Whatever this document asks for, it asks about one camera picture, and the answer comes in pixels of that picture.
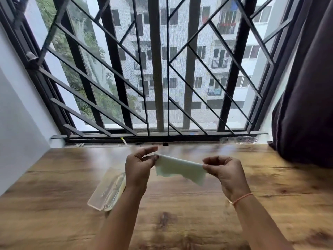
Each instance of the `bracelet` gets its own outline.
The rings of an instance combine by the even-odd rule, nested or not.
[[[250,196],[250,195],[253,195],[253,194],[252,194],[252,193],[247,193],[246,195],[241,196],[240,198],[236,199],[236,201],[232,202],[232,205],[235,206],[235,204],[236,204],[239,200],[243,199],[244,197]]]

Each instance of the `dark brown curtain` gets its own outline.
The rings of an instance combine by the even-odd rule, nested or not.
[[[333,0],[306,0],[299,46],[272,116],[282,158],[333,167]]]

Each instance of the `hand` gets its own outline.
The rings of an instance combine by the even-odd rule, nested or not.
[[[125,163],[126,188],[142,190],[143,194],[147,188],[150,169],[155,165],[158,155],[142,158],[144,155],[156,152],[158,146],[141,148],[136,153],[127,156]]]
[[[202,161],[203,169],[220,180],[222,191],[230,201],[234,202],[251,193],[239,159],[220,155],[207,157]]]

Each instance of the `microfiber cloth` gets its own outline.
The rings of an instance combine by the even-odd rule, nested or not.
[[[163,177],[182,175],[200,186],[203,184],[206,177],[206,171],[202,168],[202,164],[162,154],[158,154],[158,156],[159,158],[155,163],[157,175]]]

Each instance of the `wooden table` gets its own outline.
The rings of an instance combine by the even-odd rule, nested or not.
[[[0,249],[85,249],[105,220],[87,201],[132,148],[62,148],[47,152],[0,198]],[[293,165],[267,145],[171,145],[161,152],[200,162],[239,158],[254,195],[295,249],[333,248],[333,171]],[[220,183],[200,187],[151,171],[130,249],[250,249]]]

